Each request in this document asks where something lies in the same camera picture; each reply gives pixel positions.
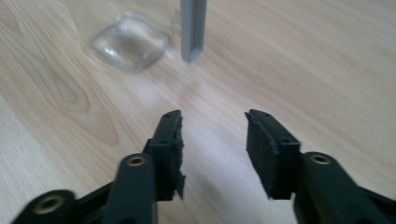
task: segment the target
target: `gray plastic rod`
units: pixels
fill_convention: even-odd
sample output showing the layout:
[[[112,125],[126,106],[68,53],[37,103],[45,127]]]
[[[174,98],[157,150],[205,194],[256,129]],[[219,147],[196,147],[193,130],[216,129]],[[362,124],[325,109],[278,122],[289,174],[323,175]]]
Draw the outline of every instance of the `gray plastic rod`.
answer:
[[[194,61],[204,48],[206,0],[180,0],[181,58]]]

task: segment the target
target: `light wooden surface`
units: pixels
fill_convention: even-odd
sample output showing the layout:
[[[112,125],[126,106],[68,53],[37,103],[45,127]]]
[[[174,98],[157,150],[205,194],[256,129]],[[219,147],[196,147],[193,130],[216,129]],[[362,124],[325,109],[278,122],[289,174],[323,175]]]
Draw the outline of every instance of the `light wooden surface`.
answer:
[[[250,164],[250,108],[395,199],[395,1],[209,0],[197,61],[181,61],[178,37],[147,70],[121,72],[81,49],[64,2],[0,0],[0,223],[43,192],[111,181],[174,109],[186,195],[160,203],[162,224],[296,222]]]

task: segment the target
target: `metal ring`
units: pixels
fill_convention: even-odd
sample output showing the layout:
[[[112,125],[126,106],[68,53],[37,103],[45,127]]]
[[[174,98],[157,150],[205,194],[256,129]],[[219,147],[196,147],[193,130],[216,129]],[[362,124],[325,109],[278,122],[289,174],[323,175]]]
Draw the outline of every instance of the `metal ring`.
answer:
[[[311,156],[311,161],[322,165],[329,165],[330,163],[332,163],[329,158],[319,154]]]
[[[47,214],[55,211],[64,204],[64,197],[59,195],[50,195],[41,200],[34,209],[34,212],[39,215]]]
[[[143,157],[132,157],[131,159],[129,159],[127,161],[127,164],[129,166],[139,166],[145,162],[146,162],[146,160]]]

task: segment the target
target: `clear plastic container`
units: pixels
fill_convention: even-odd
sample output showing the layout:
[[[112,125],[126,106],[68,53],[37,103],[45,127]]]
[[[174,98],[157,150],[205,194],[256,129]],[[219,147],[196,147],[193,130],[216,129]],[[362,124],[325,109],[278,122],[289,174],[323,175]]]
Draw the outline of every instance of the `clear plastic container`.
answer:
[[[181,1],[185,1],[181,2],[185,8],[181,14],[187,27],[184,30],[188,31],[182,34],[182,38],[185,36],[190,40],[182,42],[190,48],[191,44],[197,43],[195,37],[200,34],[193,29],[197,24],[195,18],[200,18],[198,23],[201,26],[205,24],[202,9],[197,17],[196,1],[201,4],[205,1]],[[66,0],[66,5],[84,44],[118,68],[146,67],[159,59],[171,45],[176,9],[174,0]]]

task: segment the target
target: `wood grain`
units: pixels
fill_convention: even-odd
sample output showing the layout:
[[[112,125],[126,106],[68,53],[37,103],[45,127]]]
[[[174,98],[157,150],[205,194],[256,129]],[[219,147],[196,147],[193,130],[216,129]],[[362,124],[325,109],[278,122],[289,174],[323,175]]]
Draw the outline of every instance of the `wood grain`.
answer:
[[[296,223],[252,169],[250,108],[396,198],[394,1],[208,1],[194,63],[177,28],[164,57],[125,72],[81,47],[63,1],[0,0],[0,223],[43,192],[81,197],[111,181],[174,109],[186,197],[160,203],[160,223]]]

